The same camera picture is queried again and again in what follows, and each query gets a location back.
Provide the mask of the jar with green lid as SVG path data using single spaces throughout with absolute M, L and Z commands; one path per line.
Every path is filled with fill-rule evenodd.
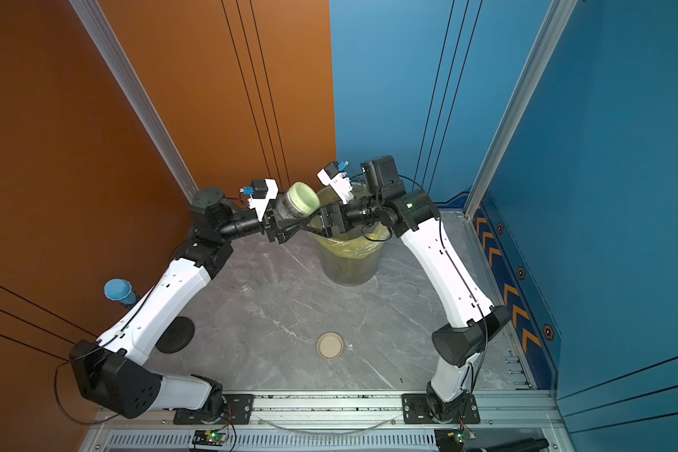
M 282 220 L 302 220 L 320 208 L 318 194 L 307 184 L 297 182 L 278 199 L 276 211 Z

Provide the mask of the cream jar lid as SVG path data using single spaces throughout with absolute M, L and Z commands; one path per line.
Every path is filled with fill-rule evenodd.
M 328 331 L 323 333 L 316 342 L 316 351 L 318 355 L 327 361 L 333 361 L 339 358 L 345 348 L 345 342 L 341 335 Z

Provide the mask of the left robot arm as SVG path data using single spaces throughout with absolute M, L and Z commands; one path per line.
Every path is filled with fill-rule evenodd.
M 69 364 L 84 399 L 126 419 L 170 410 L 212 424 L 224 412 L 222 386 L 201 376 L 154 373 L 144 364 L 184 307 L 229 260 L 234 240 L 264 234 L 284 242 L 318 208 L 318 194 L 296 183 L 280 192 L 274 181 L 255 179 L 246 209 L 219 188 L 197 192 L 190 204 L 193 225 L 159 281 L 121 320 L 93 342 L 77 343 Z

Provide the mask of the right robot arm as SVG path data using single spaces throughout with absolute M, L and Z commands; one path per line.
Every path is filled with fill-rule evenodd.
M 431 281 L 446 313 L 447 323 L 431 335 L 439 355 L 428 384 L 429 418 L 439 424 L 476 424 L 474 391 L 487 348 L 510 321 L 507 307 L 494 304 L 474 281 L 444 229 L 439 208 L 418 182 L 402 176 L 392 156 L 363 163 L 367 196 L 355 198 L 345 164 L 336 161 L 318 172 L 318 179 L 338 196 L 336 203 L 316 213 L 316 233 L 380 222 L 401 240 Z

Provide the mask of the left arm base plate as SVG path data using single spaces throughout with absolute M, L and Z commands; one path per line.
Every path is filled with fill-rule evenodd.
M 186 409 L 174 412 L 174 425 L 224 425 L 230 422 L 236 425 L 248 425 L 252 416 L 254 395 L 229 394 L 222 399 L 221 411 L 209 414 L 206 410 L 191 411 Z

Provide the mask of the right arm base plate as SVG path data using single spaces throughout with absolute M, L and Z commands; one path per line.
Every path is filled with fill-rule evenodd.
M 433 394 L 405 394 L 401 399 L 404 423 L 408 425 L 478 425 L 481 422 L 476 398 L 469 393 L 462 393 L 450 402 Z

